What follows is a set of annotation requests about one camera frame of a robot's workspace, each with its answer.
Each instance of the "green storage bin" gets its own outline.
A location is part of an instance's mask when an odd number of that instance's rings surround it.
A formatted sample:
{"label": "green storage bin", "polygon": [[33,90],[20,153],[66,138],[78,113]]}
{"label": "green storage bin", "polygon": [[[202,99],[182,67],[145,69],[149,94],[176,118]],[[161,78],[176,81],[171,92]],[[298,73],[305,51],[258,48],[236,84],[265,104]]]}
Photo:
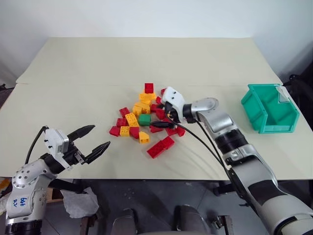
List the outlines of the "green storage bin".
{"label": "green storage bin", "polygon": [[254,130],[263,133],[291,133],[299,112],[290,98],[279,92],[280,84],[249,84],[241,100]]}

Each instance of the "white wall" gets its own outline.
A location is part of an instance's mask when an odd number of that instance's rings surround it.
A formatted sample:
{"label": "white wall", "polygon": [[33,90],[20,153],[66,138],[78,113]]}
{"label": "white wall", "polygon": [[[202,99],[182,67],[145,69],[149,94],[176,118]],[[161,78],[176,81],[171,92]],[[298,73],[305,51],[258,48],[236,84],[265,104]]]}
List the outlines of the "white wall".
{"label": "white wall", "polygon": [[0,0],[0,79],[13,85],[48,37],[91,36],[251,36],[284,79],[312,60],[313,2]]}

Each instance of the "lego brick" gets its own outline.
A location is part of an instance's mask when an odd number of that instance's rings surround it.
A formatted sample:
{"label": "lego brick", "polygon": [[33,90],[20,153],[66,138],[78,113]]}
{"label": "lego brick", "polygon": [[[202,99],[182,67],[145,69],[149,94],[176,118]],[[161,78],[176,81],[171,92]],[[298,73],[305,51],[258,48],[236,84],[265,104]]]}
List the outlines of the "lego brick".
{"label": "lego brick", "polygon": [[129,129],[129,134],[135,139],[139,138],[139,127],[132,126]]}
{"label": "lego brick", "polygon": [[126,108],[126,107],[120,109],[119,112],[121,113],[121,115],[122,115],[123,118],[125,117],[126,114],[129,114],[129,113],[130,113],[129,110],[128,110],[128,108]]}
{"label": "lego brick", "polygon": [[166,90],[166,88],[164,88],[164,89],[161,90],[161,95],[164,94],[165,90]]}
{"label": "lego brick", "polygon": [[151,113],[155,113],[157,109],[158,109],[157,104],[152,104],[150,106],[150,112]]}
{"label": "lego brick", "polygon": [[138,106],[138,107],[142,108],[143,114],[149,114],[150,113],[150,106],[148,104],[145,104],[142,102],[137,102],[137,103],[135,103],[134,106]]}
{"label": "lego brick", "polygon": [[126,114],[125,118],[126,118],[129,126],[137,126],[137,127],[139,127],[139,124],[137,122],[137,118],[136,118],[135,114],[133,114],[133,113]]}
{"label": "lego brick", "polygon": [[157,103],[157,104],[160,104],[160,103],[161,103],[161,97],[160,97],[160,96],[158,96],[158,97],[156,98],[156,103]]}
{"label": "lego brick", "polygon": [[182,129],[180,126],[178,126],[176,128],[176,132],[179,135],[179,137],[182,137],[185,134],[186,131],[184,129]]}
{"label": "lego brick", "polygon": [[118,118],[116,126],[128,126],[126,118]]}
{"label": "lego brick", "polygon": [[162,141],[159,141],[155,145],[153,145],[147,153],[154,159],[159,156],[161,153],[165,151],[165,146]]}
{"label": "lego brick", "polygon": [[113,135],[113,136],[119,136],[119,132],[120,132],[120,127],[118,126],[113,126],[110,130],[110,134]]}
{"label": "lego brick", "polygon": [[166,137],[165,139],[161,140],[164,148],[165,149],[169,149],[170,147],[172,147],[175,144],[175,141],[171,138],[171,137]]}
{"label": "lego brick", "polygon": [[139,142],[140,143],[149,143],[149,135],[143,131],[139,132]]}
{"label": "lego brick", "polygon": [[166,128],[166,132],[169,136],[177,134],[176,129]]}
{"label": "lego brick", "polygon": [[151,122],[150,114],[140,114],[139,115],[139,125],[140,126],[149,126]]}
{"label": "lego brick", "polygon": [[153,93],[153,83],[145,83],[145,93],[146,94]]}
{"label": "lego brick", "polygon": [[144,103],[144,104],[147,104],[147,105],[150,106],[151,103],[152,103],[152,100],[150,100],[150,99],[145,99],[145,100],[142,100],[141,103]]}
{"label": "lego brick", "polygon": [[139,115],[142,113],[142,108],[139,106],[133,106],[133,114],[135,114],[136,117],[139,117]]}
{"label": "lego brick", "polygon": [[157,109],[156,110],[156,116],[160,120],[165,119],[165,111],[163,109]]}
{"label": "lego brick", "polygon": [[156,133],[156,132],[160,132],[160,131],[163,131],[164,128],[158,128],[158,127],[155,127],[155,126],[149,126],[150,128],[150,132],[151,133]]}
{"label": "lego brick", "polygon": [[155,100],[157,98],[157,95],[155,93],[152,94],[146,94],[146,93],[141,93],[139,94],[139,100]]}
{"label": "lego brick", "polygon": [[129,129],[130,129],[129,126],[121,126],[121,130],[119,132],[119,135],[123,136],[123,137],[129,136]]}

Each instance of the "floor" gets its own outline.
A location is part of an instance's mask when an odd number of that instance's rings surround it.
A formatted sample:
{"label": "floor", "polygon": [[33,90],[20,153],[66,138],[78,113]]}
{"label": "floor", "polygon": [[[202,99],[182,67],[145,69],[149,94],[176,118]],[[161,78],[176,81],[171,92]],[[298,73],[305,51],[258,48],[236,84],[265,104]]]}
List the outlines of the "floor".
{"label": "floor", "polygon": [[[211,189],[216,183],[198,181],[145,181],[145,180],[85,180],[98,197],[100,218],[89,235],[109,235],[112,223],[124,208],[132,208],[138,217],[138,232],[169,231],[173,227],[173,215],[177,205],[188,204],[197,208],[206,222],[216,215],[230,215],[235,235],[268,235],[258,216],[249,207],[239,206],[245,202],[235,193],[215,196]],[[285,182],[283,188],[292,189],[303,201],[310,200],[293,182]],[[0,217],[0,230],[4,229],[4,215]],[[63,203],[48,204],[43,220],[42,234],[79,234],[80,219],[71,219]],[[212,230],[224,235],[224,230]]]}

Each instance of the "red lego brick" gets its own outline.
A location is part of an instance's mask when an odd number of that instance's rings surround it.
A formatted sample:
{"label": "red lego brick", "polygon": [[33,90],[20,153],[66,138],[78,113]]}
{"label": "red lego brick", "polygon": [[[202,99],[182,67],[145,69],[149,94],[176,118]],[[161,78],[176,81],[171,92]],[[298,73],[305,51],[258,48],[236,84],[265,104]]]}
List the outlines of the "red lego brick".
{"label": "red lego brick", "polygon": [[146,94],[153,93],[153,83],[145,83],[145,93]]}
{"label": "red lego brick", "polygon": [[126,118],[118,118],[116,126],[128,126]]}
{"label": "red lego brick", "polygon": [[129,110],[128,110],[128,108],[126,108],[126,107],[120,109],[119,112],[121,113],[121,115],[122,115],[123,118],[125,118],[125,115],[126,115],[126,114],[129,114],[129,113],[130,113]]}
{"label": "red lego brick", "polygon": [[113,136],[119,136],[120,129],[121,128],[118,126],[113,126],[110,130],[110,134]]}
{"label": "red lego brick", "polygon": [[161,140],[164,148],[165,149],[169,149],[170,147],[172,147],[175,144],[175,141],[171,138],[171,137],[166,137],[165,139]]}
{"label": "red lego brick", "polygon": [[164,89],[161,90],[161,95],[164,94],[165,90],[166,90],[166,88],[164,88]]}
{"label": "red lego brick", "polygon": [[158,109],[157,104],[152,104],[150,106],[150,112],[151,113],[155,113],[157,109]]}
{"label": "red lego brick", "polygon": [[165,119],[165,111],[163,109],[157,109],[156,110],[156,116],[160,120]]}
{"label": "red lego brick", "polygon": [[176,129],[166,128],[166,132],[169,136],[177,134]]}
{"label": "red lego brick", "polygon": [[131,126],[129,129],[129,134],[135,139],[139,138],[139,127]]}
{"label": "red lego brick", "polygon": [[176,132],[179,135],[179,137],[182,137],[185,134],[186,131],[184,129],[182,129],[180,126],[178,126],[176,128]]}
{"label": "red lego brick", "polygon": [[147,153],[154,159],[156,158],[158,155],[160,155],[161,153],[163,153],[165,151],[165,146],[163,144],[163,141],[159,141],[158,143],[156,143],[155,145],[152,146],[152,148],[150,148]]}
{"label": "red lego brick", "polygon": [[160,103],[161,103],[161,97],[160,97],[160,96],[158,96],[158,97],[156,98],[156,103],[157,103],[157,104],[160,104]]}
{"label": "red lego brick", "polygon": [[156,132],[159,132],[159,131],[163,131],[163,128],[158,128],[158,127],[155,127],[155,126],[150,126],[150,131],[151,131],[151,133],[156,133]]}

